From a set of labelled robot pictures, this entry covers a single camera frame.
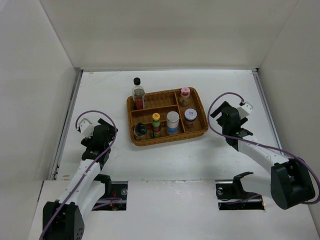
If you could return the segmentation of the pink-cap spice shaker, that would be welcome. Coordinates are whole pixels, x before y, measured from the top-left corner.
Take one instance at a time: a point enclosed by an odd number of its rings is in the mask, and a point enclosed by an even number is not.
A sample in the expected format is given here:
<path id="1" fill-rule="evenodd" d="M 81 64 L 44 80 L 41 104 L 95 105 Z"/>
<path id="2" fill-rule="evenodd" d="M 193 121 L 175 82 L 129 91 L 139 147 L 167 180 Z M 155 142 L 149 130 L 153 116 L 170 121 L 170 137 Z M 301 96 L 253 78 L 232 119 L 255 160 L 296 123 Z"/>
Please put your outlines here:
<path id="1" fill-rule="evenodd" d="M 179 104 L 183 107 L 188 106 L 190 103 L 190 88 L 189 87 L 183 87 L 180 90 L 180 97 L 179 97 Z"/>

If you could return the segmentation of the small black-cap spice jar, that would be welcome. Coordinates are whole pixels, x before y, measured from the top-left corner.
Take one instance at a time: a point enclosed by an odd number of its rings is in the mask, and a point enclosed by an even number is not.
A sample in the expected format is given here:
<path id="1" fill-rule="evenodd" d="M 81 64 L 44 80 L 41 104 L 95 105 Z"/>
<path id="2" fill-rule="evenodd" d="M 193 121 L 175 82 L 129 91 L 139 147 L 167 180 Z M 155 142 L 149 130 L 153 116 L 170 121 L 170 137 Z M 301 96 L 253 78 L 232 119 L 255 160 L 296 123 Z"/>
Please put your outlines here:
<path id="1" fill-rule="evenodd" d="M 142 122 L 137 123 L 133 131 L 134 131 L 134 139 L 136 141 L 144 141 L 148 139 L 148 128 L 144 123 Z"/>

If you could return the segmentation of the tall glass red-label bottle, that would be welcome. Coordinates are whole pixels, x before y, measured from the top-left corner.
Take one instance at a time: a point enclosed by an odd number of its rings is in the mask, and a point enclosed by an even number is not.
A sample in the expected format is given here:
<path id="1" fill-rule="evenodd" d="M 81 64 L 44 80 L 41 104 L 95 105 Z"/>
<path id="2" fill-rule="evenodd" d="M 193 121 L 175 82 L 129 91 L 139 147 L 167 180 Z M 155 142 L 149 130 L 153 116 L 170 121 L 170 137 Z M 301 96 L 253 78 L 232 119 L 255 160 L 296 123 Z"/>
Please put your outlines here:
<path id="1" fill-rule="evenodd" d="M 137 110 L 143 110 L 146 108 L 145 101 L 145 90 L 141 86 L 141 79 L 139 77 L 135 77 L 133 79 L 134 87 L 132 88 L 132 98 L 134 101 L 135 108 Z"/>

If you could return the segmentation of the blue-label silver-lid shaker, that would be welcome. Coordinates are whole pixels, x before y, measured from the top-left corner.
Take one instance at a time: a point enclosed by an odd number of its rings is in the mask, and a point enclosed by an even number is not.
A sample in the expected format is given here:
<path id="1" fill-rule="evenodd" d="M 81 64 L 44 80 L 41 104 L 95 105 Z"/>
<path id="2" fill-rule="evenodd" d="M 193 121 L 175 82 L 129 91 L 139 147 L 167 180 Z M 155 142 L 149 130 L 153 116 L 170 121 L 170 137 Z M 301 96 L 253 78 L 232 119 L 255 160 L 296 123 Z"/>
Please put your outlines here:
<path id="1" fill-rule="evenodd" d="M 176 111 L 170 111 L 166 116 L 166 132 L 168 135 L 175 135 L 178 133 L 179 114 Z"/>

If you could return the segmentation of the green sauce bottle yellow cap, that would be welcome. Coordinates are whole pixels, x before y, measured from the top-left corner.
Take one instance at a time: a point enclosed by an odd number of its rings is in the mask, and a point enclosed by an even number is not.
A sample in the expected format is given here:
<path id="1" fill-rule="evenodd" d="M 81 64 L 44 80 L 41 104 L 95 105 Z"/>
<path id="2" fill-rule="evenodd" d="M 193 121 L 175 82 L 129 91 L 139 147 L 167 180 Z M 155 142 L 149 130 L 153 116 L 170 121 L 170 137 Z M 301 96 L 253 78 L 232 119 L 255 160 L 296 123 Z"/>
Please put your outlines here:
<path id="1" fill-rule="evenodd" d="M 154 139 L 161 137 L 162 125 L 160 118 L 161 116 L 157 112 L 152 115 L 151 137 Z"/>

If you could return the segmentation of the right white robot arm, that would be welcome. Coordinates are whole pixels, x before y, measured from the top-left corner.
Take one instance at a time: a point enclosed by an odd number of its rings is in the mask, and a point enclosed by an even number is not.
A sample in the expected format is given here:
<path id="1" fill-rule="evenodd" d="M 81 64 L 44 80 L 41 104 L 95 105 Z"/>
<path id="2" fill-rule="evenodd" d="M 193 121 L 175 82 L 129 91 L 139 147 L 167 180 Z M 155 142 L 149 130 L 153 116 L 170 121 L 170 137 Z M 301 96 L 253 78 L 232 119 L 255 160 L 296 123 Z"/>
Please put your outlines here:
<path id="1" fill-rule="evenodd" d="M 250 112 L 252 106 L 242 102 L 238 108 L 224 101 L 214 112 L 209 112 L 207 118 L 217 118 L 222 128 L 220 136 L 236 151 L 250 157 L 270 175 L 270 196 L 275 204 L 287 210 L 299 204 L 313 205 L 320 201 L 316 194 L 312 178 L 320 180 L 298 156 L 280 148 L 261 143 L 255 135 L 242 127 L 248 120 L 242 117 L 240 110 Z"/>

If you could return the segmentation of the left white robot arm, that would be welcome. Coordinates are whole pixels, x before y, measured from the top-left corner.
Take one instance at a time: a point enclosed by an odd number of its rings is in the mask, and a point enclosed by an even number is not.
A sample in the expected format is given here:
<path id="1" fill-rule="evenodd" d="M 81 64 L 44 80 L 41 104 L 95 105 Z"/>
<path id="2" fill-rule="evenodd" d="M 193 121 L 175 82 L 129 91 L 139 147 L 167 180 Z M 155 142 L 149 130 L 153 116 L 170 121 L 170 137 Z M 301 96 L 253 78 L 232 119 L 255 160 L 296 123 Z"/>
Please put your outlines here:
<path id="1" fill-rule="evenodd" d="M 81 144 L 85 152 L 64 192 L 43 207 L 41 240 L 81 240 L 85 217 L 99 198 L 105 200 L 112 195 L 110 177 L 101 171 L 118 133 L 115 123 L 100 118 L 93 126 L 84 118 L 78 124 L 78 131 L 84 135 Z"/>

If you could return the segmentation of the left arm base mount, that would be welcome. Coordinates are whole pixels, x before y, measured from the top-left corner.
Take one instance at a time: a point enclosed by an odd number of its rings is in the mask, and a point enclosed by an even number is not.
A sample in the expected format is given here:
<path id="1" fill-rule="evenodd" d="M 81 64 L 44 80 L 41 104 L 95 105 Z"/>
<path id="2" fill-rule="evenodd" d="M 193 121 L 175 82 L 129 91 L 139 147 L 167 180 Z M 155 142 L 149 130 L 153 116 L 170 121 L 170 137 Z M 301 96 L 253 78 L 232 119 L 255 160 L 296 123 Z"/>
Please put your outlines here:
<path id="1" fill-rule="evenodd" d="M 112 181 L 108 191 L 93 206 L 93 211 L 125 211 L 127 209 L 128 182 Z"/>

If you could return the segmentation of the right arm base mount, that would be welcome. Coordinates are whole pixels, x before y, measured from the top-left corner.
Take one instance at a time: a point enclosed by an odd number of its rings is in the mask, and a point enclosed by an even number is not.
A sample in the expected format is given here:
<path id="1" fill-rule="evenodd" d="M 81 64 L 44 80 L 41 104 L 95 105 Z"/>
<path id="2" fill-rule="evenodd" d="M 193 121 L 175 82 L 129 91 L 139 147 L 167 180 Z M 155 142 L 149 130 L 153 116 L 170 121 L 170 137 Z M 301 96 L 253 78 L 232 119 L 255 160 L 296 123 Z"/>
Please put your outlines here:
<path id="1" fill-rule="evenodd" d="M 229 180 L 216 180 L 216 197 L 220 211 L 265 210 L 260 194 L 245 191 L 241 180 L 253 172 L 240 173 Z"/>

